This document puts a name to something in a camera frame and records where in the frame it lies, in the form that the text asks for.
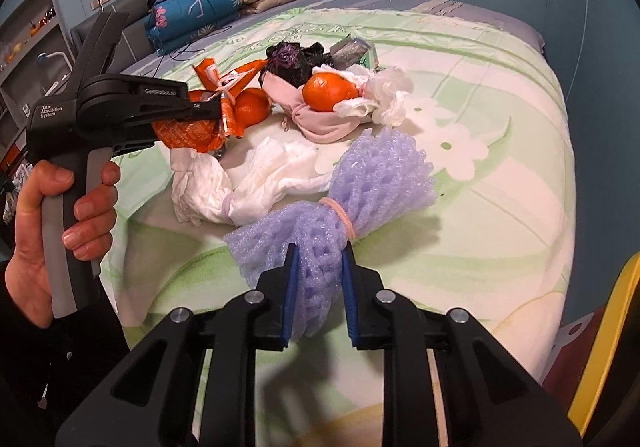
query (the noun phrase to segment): fingernail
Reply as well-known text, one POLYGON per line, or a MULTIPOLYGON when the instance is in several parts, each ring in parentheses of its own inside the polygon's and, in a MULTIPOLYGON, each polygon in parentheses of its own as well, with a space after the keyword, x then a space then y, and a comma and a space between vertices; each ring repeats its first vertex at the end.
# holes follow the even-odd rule
POLYGON ((66 231, 62 235, 62 242, 67 249, 72 250, 80 242, 80 235, 75 231, 66 231))
POLYGON ((86 245, 83 245, 82 247, 78 247, 76 250, 74 250, 74 256, 76 257, 76 259, 79 259, 80 261, 88 260, 89 248, 86 245))
POLYGON ((113 185, 114 183, 116 183, 118 181, 118 173, 115 171, 109 171, 107 172, 107 183, 109 185, 113 185))
POLYGON ((76 218, 84 220, 93 214, 94 204, 91 202, 79 202, 76 205, 76 218))
POLYGON ((69 183, 71 182, 73 177, 73 172, 69 171, 68 169, 62 169, 62 167, 58 167, 56 169, 55 179, 57 182, 69 183))

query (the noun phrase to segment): green bedsheet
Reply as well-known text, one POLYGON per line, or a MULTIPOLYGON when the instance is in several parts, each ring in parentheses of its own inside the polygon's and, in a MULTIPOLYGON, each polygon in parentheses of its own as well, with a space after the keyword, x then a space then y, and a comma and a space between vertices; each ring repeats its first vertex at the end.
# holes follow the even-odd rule
MULTIPOLYGON (((422 307, 466 307, 539 377, 562 313, 575 223, 564 99, 540 53, 485 24, 299 8, 212 44, 164 77, 196 88, 191 64, 205 56, 226 71, 264 58, 281 40, 327 47, 347 34, 375 43, 383 65, 402 67, 414 81, 399 129, 434 161, 440 195, 428 210, 356 242, 357 261, 422 307)), ((265 136, 303 138, 295 128, 283 132, 282 117, 231 144, 221 163, 234 183, 265 136)), ((321 146, 319 172, 356 136, 321 146)), ((220 239, 231 227, 176 220, 164 146, 116 161, 118 222, 102 269, 131 343, 174 307, 217 308, 247 289, 220 239)), ((339 311, 319 336, 282 354, 258 353, 256 387, 258 445, 379 444, 382 357, 351 348, 339 311)))

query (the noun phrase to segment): orange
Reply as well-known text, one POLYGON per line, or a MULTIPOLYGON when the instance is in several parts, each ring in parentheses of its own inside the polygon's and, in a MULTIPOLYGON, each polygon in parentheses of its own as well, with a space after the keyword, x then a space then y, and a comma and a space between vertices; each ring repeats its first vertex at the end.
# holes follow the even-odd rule
POLYGON ((316 112, 332 112, 338 102, 359 96, 355 84, 331 72, 316 73, 302 88, 302 98, 316 112))
POLYGON ((259 124, 271 114, 271 103, 261 88, 247 88, 236 97, 236 120, 248 128, 259 124))

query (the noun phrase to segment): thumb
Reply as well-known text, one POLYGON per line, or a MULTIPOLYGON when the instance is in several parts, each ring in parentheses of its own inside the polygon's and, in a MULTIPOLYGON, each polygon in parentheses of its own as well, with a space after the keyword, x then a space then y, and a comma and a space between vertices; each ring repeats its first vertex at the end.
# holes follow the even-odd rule
POLYGON ((45 196, 56 196, 68 190, 74 182, 74 174, 41 160, 36 164, 24 183, 15 208, 16 220, 20 215, 29 215, 40 210, 45 196))

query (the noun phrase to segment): white cloth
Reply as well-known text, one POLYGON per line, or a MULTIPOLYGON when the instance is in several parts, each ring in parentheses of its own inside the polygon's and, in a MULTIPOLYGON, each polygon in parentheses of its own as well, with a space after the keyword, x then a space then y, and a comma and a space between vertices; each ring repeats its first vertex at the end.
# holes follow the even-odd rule
POLYGON ((346 70, 336 70, 323 64, 313 73, 336 73, 354 83, 362 97, 340 101, 334 106, 339 117, 371 116, 374 124, 396 127, 404 122, 406 110, 404 100, 414 91, 414 83, 404 71, 395 66, 372 72, 362 65, 354 64, 346 70))
POLYGON ((249 173, 234 189, 210 154, 188 148, 171 150, 174 184, 171 198, 180 222, 196 227, 202 220, 231 225, 254 223, 287 194, 329 189, 331 173, 318 174, 318 149, 306 142, 281 143, 266 137, 252 156, 249 173))

